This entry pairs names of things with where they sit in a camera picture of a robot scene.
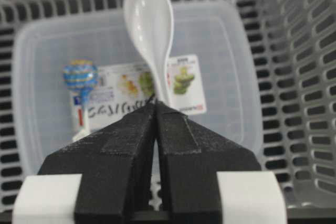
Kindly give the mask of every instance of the gray plastic basket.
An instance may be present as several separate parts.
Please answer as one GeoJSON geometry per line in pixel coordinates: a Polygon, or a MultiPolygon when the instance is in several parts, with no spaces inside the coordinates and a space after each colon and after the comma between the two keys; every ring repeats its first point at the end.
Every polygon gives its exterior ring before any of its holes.
{"type": "MultiPolygon", "coordinates": [[[[263,169],[275,172],[288,207],[335,206],[336,0],[228,1],[237,3],[254,57],[263,169]]],[[[23,180],[10,85],[15,33],[32,20],[121,8],[121,3],[0,0],[0,211],[11,209],[23,180]]],[[[152,189],[157,197],[155,178],[152,189]]]]}

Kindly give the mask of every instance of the printed label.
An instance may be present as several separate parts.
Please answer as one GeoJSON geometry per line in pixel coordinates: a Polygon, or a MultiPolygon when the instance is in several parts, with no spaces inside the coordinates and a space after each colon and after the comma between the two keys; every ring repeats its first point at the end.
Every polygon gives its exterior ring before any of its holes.
{"type": "Polygon", "coordinates": [[[206,103],[197,56],[170,58],[167,69],[172,107],[187,115],[205,113],[206,103]]]}
{"type": "MultiPolygon", "coordinates": [[[[167,66],[171,107],[187,115],[206,112],[202,78],[196,55],[170,58],[167,66]]],[[[98,67],[98,86],[89,95],[89,124],[92,131],[120,120],[146,104],[154,83],[145,63],[98,67]]],[[[74,131],[82,125],[80,97],[70,93],[74,131]]]]}

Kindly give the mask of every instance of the white ceramic spoon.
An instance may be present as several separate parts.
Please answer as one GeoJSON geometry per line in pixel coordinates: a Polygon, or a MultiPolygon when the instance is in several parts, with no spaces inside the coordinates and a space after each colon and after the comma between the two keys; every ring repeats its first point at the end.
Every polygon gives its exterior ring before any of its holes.
{"type": "Polygon", "coordinates": [[[156,97],[170,105],[166,77],[174,32],[171,1],[124,0],[123,12],[131,40],[152,72],[156,97]]]}

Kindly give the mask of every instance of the lollipop stick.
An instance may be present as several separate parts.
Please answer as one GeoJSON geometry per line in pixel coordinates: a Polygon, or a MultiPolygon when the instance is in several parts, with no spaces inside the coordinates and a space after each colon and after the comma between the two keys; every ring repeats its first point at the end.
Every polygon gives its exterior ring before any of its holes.
{"type": "Polygon", "coordinates": [[[89,92],[87,90],[80,91],[80,98],[82,104],[83,128],[90,133],[88,100],[89,92]]]}

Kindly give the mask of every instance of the clear plastic container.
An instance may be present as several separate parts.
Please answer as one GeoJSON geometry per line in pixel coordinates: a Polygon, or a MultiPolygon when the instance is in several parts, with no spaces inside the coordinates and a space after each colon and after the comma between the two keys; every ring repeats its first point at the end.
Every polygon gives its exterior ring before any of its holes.
{"type": "MultiPolygon", "coordinates": [[[[258,155],[263,127],[257,77],[237,10],[225,1],[174,4],[174,16],[171,56],[198,56],[207,104],[205,114],[190,118],[258,155]]],[[[36,173],[46,155],[71,142],[69,93],[61,73],[72,59],[91,59],[97,66],[141,61],[122,11],[34,22],[18,34],[13,107],[25,174],[36,173]]]]}

